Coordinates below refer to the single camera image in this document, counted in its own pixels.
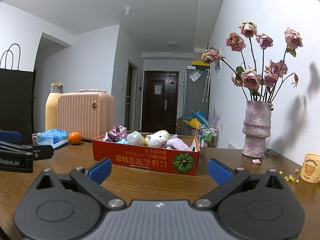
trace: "smoke detector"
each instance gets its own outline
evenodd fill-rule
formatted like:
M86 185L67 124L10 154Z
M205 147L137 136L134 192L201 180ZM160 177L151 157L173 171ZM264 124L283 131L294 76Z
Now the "smoke detector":
M125 15L125 16L128 16L130 10L131 10L130 7L125 8L125 14L124 14L124 15Z
M167 45L168 45L169 47L177 47L179 44L178 44L177 42L175 42L175 41L169 41L169 42L167 43Z

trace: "orange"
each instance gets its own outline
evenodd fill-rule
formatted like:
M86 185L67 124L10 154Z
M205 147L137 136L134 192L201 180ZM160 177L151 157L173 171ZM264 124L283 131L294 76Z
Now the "orange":
M69 134L68 140L71 144L79 144L81 142L81 135L78 132L72 132Z

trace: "dried rose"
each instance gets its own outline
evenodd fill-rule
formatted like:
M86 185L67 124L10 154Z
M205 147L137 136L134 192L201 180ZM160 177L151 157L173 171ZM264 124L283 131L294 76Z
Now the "dried rose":
M237 80L236 74L231 74L231 80L236 85L236 87L242 87L242 82L240 80Z
M244 40L237 33L230 33L226 44L231 47L232 51L240 51L245 48Z
M285 75L287 73L288 67L282 59L277 64L280 67L279 77L283 77L283 75Z
M276 83L276 79L274 78L274 76L271 73L267 73L264 76L264 84L266 87L273 87L274 83Z
M280 73L280 66L278 63L274 63L271 60L266 65L266 72L271 73L275 80L278 80L278 76Z
M299 81L299 78L298 78L297 74L295 73L295 74L294 74L294 82L292 83L292 85L294 84L293 87L298 86L298 81Z
M258 34L257 26L253 22L243 22L240 24L239 28L241 34L247 38L252 38L253 35Z
M244 87L249 89L258 89L260 86L259 81L262 79L258 76L257 72L249 68L243 74L241 74L241 79L244 84Z
M217 49L208 49L202 54L202 61L206 64L210 64L220 59L222 59L222 56Z
M273 39L271 39L268 35L266 34L261 34L261 35L257 35L256 37L256 41L260 44L260 47L262 49L266 49L268 47L272 47L273 46Z
M285 42L288 44L289 49L293 50L297 47L302 47L302 38L300 34L289 27L284 32Z

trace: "vase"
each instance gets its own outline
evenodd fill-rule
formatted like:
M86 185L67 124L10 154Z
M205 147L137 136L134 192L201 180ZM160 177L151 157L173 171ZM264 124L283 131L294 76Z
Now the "vase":
M242 132L245 134L242 154L262 158L266 138L271 136L271 104L263 101L247 101Z

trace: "red cardboard box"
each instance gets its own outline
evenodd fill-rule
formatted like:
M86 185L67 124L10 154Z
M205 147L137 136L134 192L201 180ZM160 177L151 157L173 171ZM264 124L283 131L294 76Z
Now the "red cardboard box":
M195 175L200 155L196 137L178 136L190 151L168 150L102 141L103 135L92 139L93 158L108 157L113 164L147 168L151 171Z

